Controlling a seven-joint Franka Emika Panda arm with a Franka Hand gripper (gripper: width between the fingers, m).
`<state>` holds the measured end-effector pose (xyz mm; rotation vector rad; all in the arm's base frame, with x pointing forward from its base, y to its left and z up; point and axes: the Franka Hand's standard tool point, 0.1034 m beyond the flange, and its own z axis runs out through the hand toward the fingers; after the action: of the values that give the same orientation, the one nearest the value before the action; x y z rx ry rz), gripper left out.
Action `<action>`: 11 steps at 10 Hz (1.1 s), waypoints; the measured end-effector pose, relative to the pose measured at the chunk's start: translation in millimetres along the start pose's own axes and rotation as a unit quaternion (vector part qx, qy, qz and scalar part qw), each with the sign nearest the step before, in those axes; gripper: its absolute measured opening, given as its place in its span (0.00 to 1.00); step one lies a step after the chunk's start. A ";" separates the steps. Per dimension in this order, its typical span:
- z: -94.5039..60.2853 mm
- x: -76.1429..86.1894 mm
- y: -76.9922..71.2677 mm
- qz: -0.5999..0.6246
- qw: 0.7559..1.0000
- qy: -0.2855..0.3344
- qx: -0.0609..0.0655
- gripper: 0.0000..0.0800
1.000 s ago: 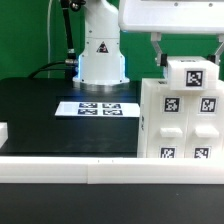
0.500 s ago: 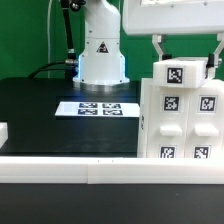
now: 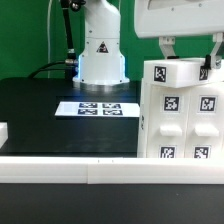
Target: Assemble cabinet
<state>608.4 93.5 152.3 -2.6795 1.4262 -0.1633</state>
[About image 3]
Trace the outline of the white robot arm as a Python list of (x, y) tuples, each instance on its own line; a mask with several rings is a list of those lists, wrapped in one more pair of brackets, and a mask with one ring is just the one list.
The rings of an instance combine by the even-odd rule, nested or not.
[[(112, 87), (129, 82), (120, 52), (121, 15), (107, 0), (60, 0), (65, 20), (73, 82)], [(69, 12), (85, 10), (85, 49), (76, 55)], [(144, 80), (180, 88), (224, 80), (224, 0), (134, 0), (134, 30), (140, 38), (158, 38), (162, 60), (144, 63)], [(181, 59), (177, 37), (212, 35), (214, 48), (203, 58)]]

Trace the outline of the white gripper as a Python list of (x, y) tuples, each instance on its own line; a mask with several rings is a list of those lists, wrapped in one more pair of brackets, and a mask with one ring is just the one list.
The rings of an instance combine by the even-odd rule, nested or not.
[(221, 68), (224, 55), (224, 0), (135, 0), (134, 29), (139, 38), (160, 37), (159, 47), (166, 59), (176, 57), (175, 38), (169, 36), (215, 33), (215, 45), (205, 57), (205, 68)]

